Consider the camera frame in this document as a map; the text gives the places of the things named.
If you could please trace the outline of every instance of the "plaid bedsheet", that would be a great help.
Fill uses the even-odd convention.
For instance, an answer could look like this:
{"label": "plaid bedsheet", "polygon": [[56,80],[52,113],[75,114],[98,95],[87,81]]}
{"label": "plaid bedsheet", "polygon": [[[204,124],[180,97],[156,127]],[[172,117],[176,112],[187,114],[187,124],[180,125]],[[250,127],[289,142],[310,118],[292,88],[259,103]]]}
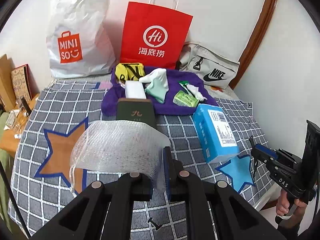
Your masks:
{"label": "plaid bedsheet", "polygon": [[[101,102],[107,90],[99,90],[97,82],[56,82],[44,89],[22,134],[15,157],[11,187],[19,209],[31,234],[35,233],[65,205],[73,196],[61,177],[34,178],[34,174],[49,154],[43,129],[68,133],[86,116],[89,125],[95,120],[114,120],[101,113]],[[252,104],[241,101],[216,99],[223,108],[241,155],[250,153],[248,138],[253,135],[257,143],[267,143],[265,135],[253,118]],[[157,128],[171,141],[172,157],[184,168],[197,174],[202,180],[216,182],[231,180],[215,170],[222,163],[206,164],[202,148],[191,116],[157,116]],[[103,183],[115,181],[121,174],[88,171],[87,185],[95,180]],[[240,194],[251,204],[271,187],[265,165],[260,163],[254,186],[245,186]],[[20,224],[12,204],[10,217]],[[147,223],[149,217],[163,226],[155,231]],[[131,239],[184,239],[186,238],[184,202],[169,203],[165,193],[154,192],[150,202],[135,202],[132,215]]]}

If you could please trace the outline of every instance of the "yellow pouch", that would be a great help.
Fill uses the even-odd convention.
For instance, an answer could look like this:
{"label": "yellow pouch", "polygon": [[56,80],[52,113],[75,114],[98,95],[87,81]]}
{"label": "yellow pouch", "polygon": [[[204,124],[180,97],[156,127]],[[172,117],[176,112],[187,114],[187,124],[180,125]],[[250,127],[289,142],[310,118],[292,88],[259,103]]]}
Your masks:
{"label": "yellow pouch", "polygon": [[116,77],[121,81],[138,81],[145,75],[143,64],[141,63],[119,63],[116,66]]}

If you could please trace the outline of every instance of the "white wall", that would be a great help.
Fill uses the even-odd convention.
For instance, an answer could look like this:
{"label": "white wall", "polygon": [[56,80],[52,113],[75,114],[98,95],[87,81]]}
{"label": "white wall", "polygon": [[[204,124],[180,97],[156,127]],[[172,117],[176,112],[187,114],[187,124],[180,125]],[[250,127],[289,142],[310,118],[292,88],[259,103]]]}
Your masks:
{"label": "white wall", "polygon": [[[116,56],[120,54],[128,1],[111,0],[108,33]],[[238,59],[259,17],[264,0],[180,0],[178,10],[194,16],[188,38],[202,41],[221,54]],[[169,0],[156,3],[171,6]],[[28,63],[38,89],[51,80],[45,45],[50,0],[23,0],[0,34],[0,55],[7,53],[16,66]]]}
{"label": "white wall", "polygon": [[320,126],[320,33],[298,0],[278,0],[263,41],[235,88],[253,102],[269,146],[302,157],[306,119]]}

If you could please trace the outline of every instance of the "black cord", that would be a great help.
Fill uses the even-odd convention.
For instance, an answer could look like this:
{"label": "black cord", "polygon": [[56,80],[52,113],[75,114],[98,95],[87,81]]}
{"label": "black cord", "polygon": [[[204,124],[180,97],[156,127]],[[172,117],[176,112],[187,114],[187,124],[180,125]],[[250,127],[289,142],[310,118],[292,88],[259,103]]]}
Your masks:
{"label": "black cord", "polygon": [[316,197],[316,206],[315,206],[315,211],[313,213],[313,219],[315,219],[315,216],[317,214],[317,211],[318,211],[318,205],[319,205],[319,195],[320,195],[320,156],[319,156],[319,150],[317,152],[317,177],[318,177],[318,180],[317,180],[317,197]]}
{"label": "black cord", "polygon": [[0,174],[1,174],[1,177],[2,177],[3,182],[4,182],[4,184],[5,184],[5,187],[7,188],[9,197],[10,197],[11,202],[12,202],[12,205],[13,205],[14,210],[15,210],[18,218],[19,218],[19,221],[20,221],[22,227],[23,227],[23,230],[24,230],[24,232],[26,233],[27,237],[30,238],[30,237],[31,237],[30,232],[29,232],[29,230],[28,230],[28,228],[27,228],[26,223],[25,223],[24,220],[23,220],[23,217],[22,217],[21,212],[20,212],[20,210],[19,210],[19,208],[18,208],[17,202],[16,202],[16,200],[15,200],[15,198],[14,198],[14,196],[13,196],[13,193],[12,193],[12,190],[11,190],[11,187],[10,187],[10,184],[9,184],[9,181],[8,181],[8,178],[7,178],[7,175],[5,174],[5,171],[4,171],[4,168],[3,168],[1,162],[0,162]]}

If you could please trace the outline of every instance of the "brown wooden trim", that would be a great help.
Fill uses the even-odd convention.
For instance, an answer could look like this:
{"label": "brown wooden trim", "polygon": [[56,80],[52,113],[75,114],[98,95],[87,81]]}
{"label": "brown wooden trim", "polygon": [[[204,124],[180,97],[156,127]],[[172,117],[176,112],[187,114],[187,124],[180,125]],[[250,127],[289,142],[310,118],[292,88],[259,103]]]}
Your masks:
{"label": "brown wooden trim", "polygon": [[267,202],[262,208],[261,210],[265,210],[265,209],[268,209],[268,208],[272,208],[272,207],[275,207],[278,203],[278,200],[273,200],[273,201],[270,201],[270,202]]}
{"label": "brown wooden trim", "polygon": [[276,7],[277,0],[265,0],[262,6],[259,19],[254,27],[254,30],[251,34],[251,37],[248,41],[247,46],[245,47],[242,55],[239,59],[240,66],[236,77],[231,80],[229,86],[234,89],[242,78],[244,72],[247,70],[250,62],[252,61],[254,55],[256,54],[262,39],[268,29],[270,24],[273,12]]}

